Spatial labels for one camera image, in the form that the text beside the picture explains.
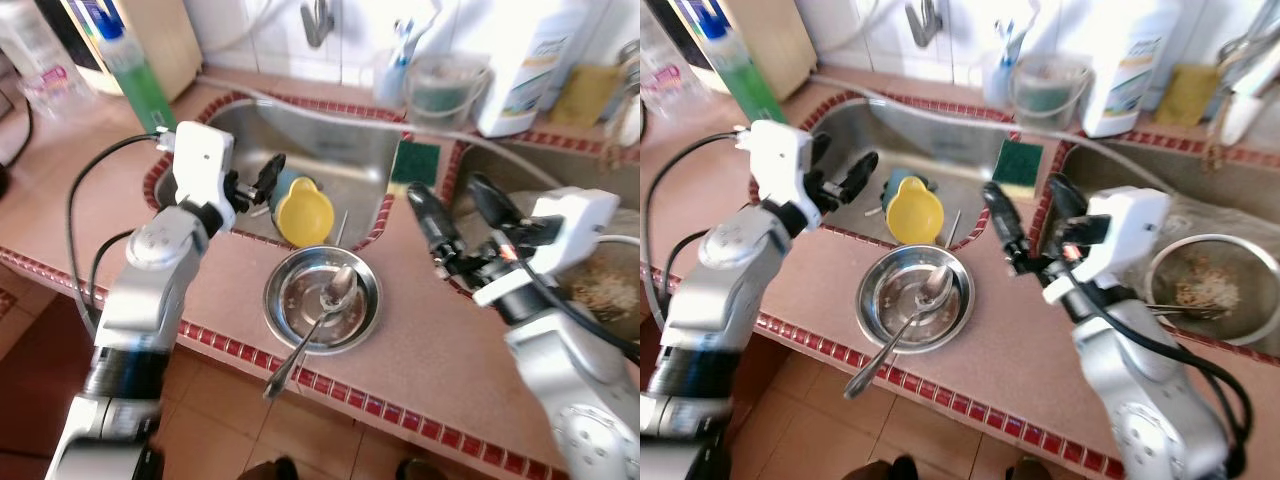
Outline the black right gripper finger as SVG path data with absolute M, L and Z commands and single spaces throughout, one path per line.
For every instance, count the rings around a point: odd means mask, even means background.
M 1051 173 L 1047 179 L 1053 204 L 1053 218 L 1044 227 L 1083 227 L 1087 224 L 1088 202 L 1083 193 L 1061 172 Z
M 443 202 L 422 182 L 407 186 L 406 198 L 439 268 L 453 269 L 465 244 Z
M 989 210 L 989 223 L 1012 270 L 1015 273 L 1037 273 L 1038 264 L 1032 257 L 1029 239 L 1021 228 L 1021 219 L 1010 197 L 993 180 L 984 183 L 982 197 Z
M 467 189 L 477 212 L 492 229 L 509 229 L 520 225 L 524 220 L 524 214 L 509 196 L 484 174 L 472 174 Z

